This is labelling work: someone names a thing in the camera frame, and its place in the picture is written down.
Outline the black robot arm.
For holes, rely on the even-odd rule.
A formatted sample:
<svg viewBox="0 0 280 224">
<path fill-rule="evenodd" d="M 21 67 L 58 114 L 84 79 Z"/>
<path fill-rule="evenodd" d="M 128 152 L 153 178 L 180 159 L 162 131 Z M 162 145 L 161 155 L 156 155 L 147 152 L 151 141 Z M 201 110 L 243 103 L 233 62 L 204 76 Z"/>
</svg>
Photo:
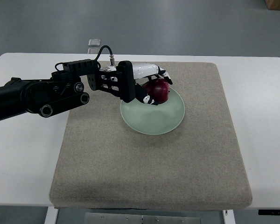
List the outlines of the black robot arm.
<svg viewBox="0 0 280 224">
<path fill-rule="evenodd" d="M 63 69 L 56 69 L 50 79 L 22 80 L 13 77 L 0 87 L 0 121 L 26 112 L 50 117 L 89 102 L 89 94 L 84 92 L 82 76 L 98 72 L 98 59 L 104 49 L 114 56 L 109 46 L 102 46 L 94 60 L 62 63 Z"/>
</svg>

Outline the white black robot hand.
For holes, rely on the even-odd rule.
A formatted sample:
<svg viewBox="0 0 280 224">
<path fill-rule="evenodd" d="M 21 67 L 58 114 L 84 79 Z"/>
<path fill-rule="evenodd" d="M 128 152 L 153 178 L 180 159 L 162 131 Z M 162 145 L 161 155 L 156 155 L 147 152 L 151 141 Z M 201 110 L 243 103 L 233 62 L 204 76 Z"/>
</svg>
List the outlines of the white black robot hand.
<svg viewBox="0 0 280 224">
<path fill-rule="evenodd" d="M 158 65 L 151 63 L 136 63 L 130 61 L 119 62 L 117 70 L 122 69 L 125 80 L 120 81 L 119 92 L 120 99 L 130 103 L 136 99 L 142 104 L 159 105 L 151 96 L 142 88 L 142 85 L 152 79 L 165 79 L 169 86 L 172 85 L 172 79 L 169 73 Z"/>
</svg>

